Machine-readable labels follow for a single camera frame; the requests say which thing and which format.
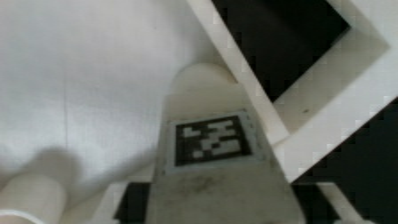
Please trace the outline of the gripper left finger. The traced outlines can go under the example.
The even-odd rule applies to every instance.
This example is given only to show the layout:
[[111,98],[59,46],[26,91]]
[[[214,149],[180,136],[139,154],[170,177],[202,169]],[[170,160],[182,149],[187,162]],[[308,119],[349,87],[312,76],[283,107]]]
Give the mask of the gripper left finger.
[[111,185],[91,224],[147,224],[150,182],[118,182]]

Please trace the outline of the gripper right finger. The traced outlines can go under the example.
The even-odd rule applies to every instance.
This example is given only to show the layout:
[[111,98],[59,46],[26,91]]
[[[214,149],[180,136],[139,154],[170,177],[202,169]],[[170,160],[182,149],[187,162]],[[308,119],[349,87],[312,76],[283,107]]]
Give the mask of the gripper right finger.
[[292,185],[306,224],[374,224],[349,200],[333,182],[299,183]]

